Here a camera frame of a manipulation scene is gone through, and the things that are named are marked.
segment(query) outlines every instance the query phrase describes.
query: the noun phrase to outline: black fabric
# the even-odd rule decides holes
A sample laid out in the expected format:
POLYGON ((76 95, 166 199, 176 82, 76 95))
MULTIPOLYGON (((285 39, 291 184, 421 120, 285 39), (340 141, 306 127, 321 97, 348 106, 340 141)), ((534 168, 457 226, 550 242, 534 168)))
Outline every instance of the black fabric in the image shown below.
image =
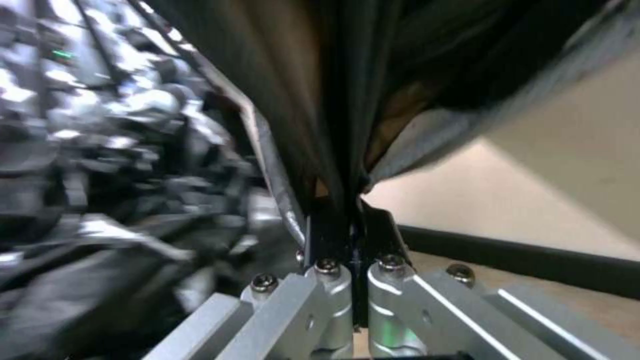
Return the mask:
POLYGON ((414 116, 509 96, 606 0, 147 3, 265 116, 303 211, 349 214, 414 116))

